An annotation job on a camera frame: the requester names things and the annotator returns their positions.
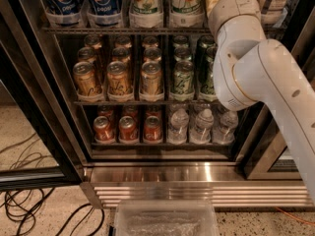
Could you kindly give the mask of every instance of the orange cable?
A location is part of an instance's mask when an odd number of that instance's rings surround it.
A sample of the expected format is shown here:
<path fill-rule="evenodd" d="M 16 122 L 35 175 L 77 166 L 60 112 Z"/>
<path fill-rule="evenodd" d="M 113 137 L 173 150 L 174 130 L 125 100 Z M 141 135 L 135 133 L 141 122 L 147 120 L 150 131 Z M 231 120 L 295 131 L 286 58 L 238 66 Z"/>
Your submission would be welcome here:
<path fill-rule="evenodd" d="M 315 226 L 315 222 L 311 222 L 311 221 L 307 221 L 307 220 L 301 219 L 301 218 L 299 218 L 297 216 L 294 216 L 291 213 L 288 213 L 288 212 L 284 211 L 283 209 L 281 209 L 279 207 L 275 207 L 275 209 L 277 209 L 278 211 L 284 213 L 285 215 L 287 215 L 287 216 L 289 216 L 289 217 L 291 217 L 291 218 L 293 218 L 293 219 L 295 219 L 295 220 L 297 220 L 297 221 L 299 221 L 301 223 Z"/>

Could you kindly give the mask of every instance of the floor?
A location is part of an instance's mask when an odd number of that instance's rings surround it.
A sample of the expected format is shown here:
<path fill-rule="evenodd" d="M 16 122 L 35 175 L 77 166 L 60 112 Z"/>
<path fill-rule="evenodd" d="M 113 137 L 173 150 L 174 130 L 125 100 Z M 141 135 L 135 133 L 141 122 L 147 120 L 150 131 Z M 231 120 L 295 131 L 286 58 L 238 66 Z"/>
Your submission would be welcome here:
<path fill-rule="evenodd" d="M 10 101 L 10 97 L 0 97 L 0 171 L 18 169 L 20 167 L 45 167 L 55 165 L 49 151 L 32 136 L 33 129 L 23 116 L 22 111 Z M 17 142 L 28 139 L 22 145 L 7 148 Z M 28 210 L 41 199 L 40 190 L 22 191 L 15 197 L 15 202 Z M 0 236 L 19 235 L 20 222 L 13 222 L 8 218 L 8 212 L 15 218 L 24 210 L 16 206 L 5 206 L 6 193 L 0 194 Z M 101 222 L 101 210 L 91 210 L 90 206 L 82 208 L 58 234 L 68 217 L 81 205 L 88 201 L 79 186 L 56 188 L 46 199 L 34 215 L 35 225 L 28 235 L 89 235 Z M 291 209 L 295 216 L 313 224 L 305 224 L 288 217 L 284 213 L 273 209 L 220 209 L 216 210 L 219 232 L 221 236 L 235 235 L 315 235 L 315 208 Z M 104 211 L 104 222 L 95 235 L 108 235 L 109 226 L 114 225 L 115 210 Z M 32 227 L 33 219 L 30 217 L 22 227 L 21 235 Z"/>

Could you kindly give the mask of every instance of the terrazzo floor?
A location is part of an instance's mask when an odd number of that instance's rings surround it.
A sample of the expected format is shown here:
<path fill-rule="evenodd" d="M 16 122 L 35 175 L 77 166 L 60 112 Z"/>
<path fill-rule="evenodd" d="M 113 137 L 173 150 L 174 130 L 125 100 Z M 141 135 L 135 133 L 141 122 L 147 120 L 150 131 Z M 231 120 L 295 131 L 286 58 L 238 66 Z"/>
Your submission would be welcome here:
<path fill-rule="evenodd" d="M 17 128 L 12 125 L 19 124 L 23 127 L 23 133 L 17 135 Z M 21 110 L 14 104 L 1 104 L 0 102 L 0 151 L 9 145 L 20 142 L 33 134 L 32 127 L 28 124 Z M 0 156 L 0 171 L 16 167 L 15 162 L 21 158 L 27 158 L 32 151 L 42 151 L 44 159 L 35 164 L 25 165 L 27 167 L 51 166 L 55 161 L 50 157 L 49 151 L 43 147 L 41 141 L 34 136 L 21 147 L 7 150 Z M 23 207 L 32 207 L 40 198 L 40 191 L 33 190 L 28 196 L 29 191 L 23 191 L 17 196 L 17 202 L 26 200 Z M 11 221 L 7 214 L 4 204 L 5 193 L 0 194 L 0 236 L 18 235 L 18 222 Z M 56 188 L 51 196 L 44 202 L 43 206 L 35 214 L 36 223 L 28 235 L 57 235 L 67 218 L 78 207 L 88 202 L 86 196 L 79 186 Z M 93 210 L 78 227 L 76 224 L 90 211 L 91 207 L 86 206 L 77 213 L 73 220 L 66 226 L 60 235 L 89 235 L 93 232 L 101 221 L 100 210 Z M 315 222 L 315 208 L 308 210 L 299 209 L 292 214 L 308 221 Z M 21 212 L 16 208 L 10 208 L 13 214 Z M 108 235 L 109 226 L 114 224 L 114 209 L 104 211 L 105 219 L 100 230 L 95 235 Z M 315 226 L 298 222 L 285 214 L 273 209 L 225 209 L 216 210 L 216 217 L 221 236 L 247 236 L 247 235 L 266 235 L 266 236 L 299 236 L 315 235 Z M 32 219 L 28 220 L 22 228 L 22 232 L 32 227 Z"/>

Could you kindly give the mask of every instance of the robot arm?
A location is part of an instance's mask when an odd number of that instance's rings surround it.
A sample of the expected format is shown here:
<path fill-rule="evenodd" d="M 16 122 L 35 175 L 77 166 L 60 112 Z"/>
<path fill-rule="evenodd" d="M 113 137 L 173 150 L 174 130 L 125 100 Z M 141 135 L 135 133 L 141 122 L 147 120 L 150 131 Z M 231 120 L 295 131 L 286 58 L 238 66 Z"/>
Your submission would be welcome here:
<path fill-rule="evenodd" d="M 216 94 L 234 111 L 257 101 L 269 107 L 315 202 L 315 92 L 286 48 L 265 38 L 255 4 L 220 0 L 209 16 Z"/>

